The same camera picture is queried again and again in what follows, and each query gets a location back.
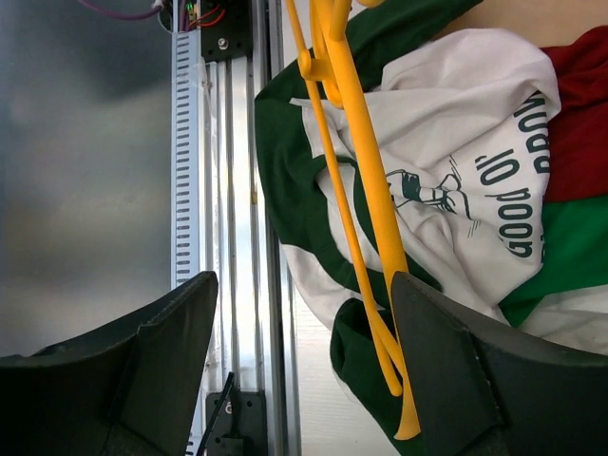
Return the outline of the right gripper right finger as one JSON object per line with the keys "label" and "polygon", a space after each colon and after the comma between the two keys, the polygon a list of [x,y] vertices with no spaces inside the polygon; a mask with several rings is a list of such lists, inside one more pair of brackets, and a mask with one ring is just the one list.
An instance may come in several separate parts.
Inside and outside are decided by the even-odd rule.
{"label": "right gripper right finger", "polygon": [[408,273],[391,297],[428,455],[606,454],[606,356],[511,328]]}

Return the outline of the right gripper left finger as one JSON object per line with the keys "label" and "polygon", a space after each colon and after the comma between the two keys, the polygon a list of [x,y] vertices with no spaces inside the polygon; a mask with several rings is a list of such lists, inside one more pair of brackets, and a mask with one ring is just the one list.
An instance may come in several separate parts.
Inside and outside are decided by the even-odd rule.
{"label": "right gripper left finger", "polygon": [[184,454],[218,290],[202,272],[95,330],[3,357],[2,454]]}

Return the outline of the green and white raglan shirt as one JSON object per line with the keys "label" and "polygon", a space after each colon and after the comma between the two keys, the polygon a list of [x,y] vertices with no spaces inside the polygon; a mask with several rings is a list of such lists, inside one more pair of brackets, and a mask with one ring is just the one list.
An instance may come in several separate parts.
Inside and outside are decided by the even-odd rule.
{"label": "green and white raglan shirt", "polygon": [[332,370],[400,455],[424,453],[405,435],[413,410],[395,365],[393,300],[381,255],[449,298],[505,322],[500,303],[542,267],[548,122],[561,109],[549,57],[502,28],[445,26],[468,1],[385,1],[343,35],[383,167],[379,241],[369,167],[354,141],[331,23],[310,6],[309,47],[258,94],[256,152],[268,210],[294,284],[331,332]]}

